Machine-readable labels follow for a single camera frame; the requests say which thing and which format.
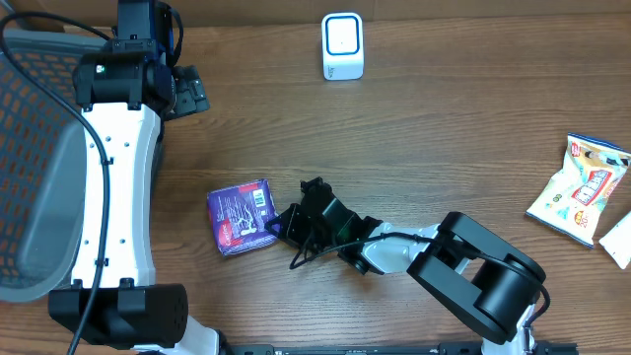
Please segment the yellow snack bag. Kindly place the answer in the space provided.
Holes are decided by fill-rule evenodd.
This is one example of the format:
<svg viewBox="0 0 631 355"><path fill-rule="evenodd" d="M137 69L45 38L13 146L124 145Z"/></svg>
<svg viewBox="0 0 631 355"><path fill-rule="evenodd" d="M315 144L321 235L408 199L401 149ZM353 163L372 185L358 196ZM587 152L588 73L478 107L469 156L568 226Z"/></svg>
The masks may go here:
<svg viewBox="0 0 631 355"><path fill-rule="evenodd" d="M591 248L600 215L630 167L630 153L610 142L567 135L563 166L527 216Z"/></svg>

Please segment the white tube with gold cap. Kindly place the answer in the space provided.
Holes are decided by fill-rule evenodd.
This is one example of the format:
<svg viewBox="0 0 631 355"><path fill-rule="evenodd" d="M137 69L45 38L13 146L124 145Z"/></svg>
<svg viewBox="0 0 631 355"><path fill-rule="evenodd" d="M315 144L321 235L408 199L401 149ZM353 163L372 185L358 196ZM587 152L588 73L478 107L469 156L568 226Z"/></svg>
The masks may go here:
<svg viewBox="0 0 631 355"><path fill-rule="evenodd" d="M600 240L600 245L613 258L620 269L630 264L631 213L627 213Z"/></svg>

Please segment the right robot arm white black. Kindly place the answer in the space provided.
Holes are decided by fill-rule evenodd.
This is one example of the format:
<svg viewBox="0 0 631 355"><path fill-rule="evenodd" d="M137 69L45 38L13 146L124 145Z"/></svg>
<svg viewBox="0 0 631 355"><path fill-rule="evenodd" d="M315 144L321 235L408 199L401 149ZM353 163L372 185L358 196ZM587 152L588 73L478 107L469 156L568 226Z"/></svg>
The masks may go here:
<svg viewBox="0 0 631 355"><path fill-rule="evenodd" d="M265 229L296 249L297 269L329 253L362 274L407 273L482 338L484 354L532 354L532 325L550 305L532 258L461 212L424 228L360 217L317 177Z"/></svg>

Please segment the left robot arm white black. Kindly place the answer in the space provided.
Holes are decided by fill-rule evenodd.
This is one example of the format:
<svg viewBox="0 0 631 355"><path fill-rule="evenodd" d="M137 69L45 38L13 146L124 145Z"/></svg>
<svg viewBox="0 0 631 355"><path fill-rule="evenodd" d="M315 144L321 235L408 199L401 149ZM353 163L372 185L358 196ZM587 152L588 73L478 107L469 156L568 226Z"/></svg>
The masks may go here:
<svg viewBox="0 0 631 355"><path fill-rule="evenodd" d="M71 285L48 295L75 341L142 354L216 354L218 331L188 312L185 288L158 284L150 246L152 176L164 125L209 107L178 59L183 28L160 1L122 1L102 49L73 73L86 140L83 225Z"/></svg>

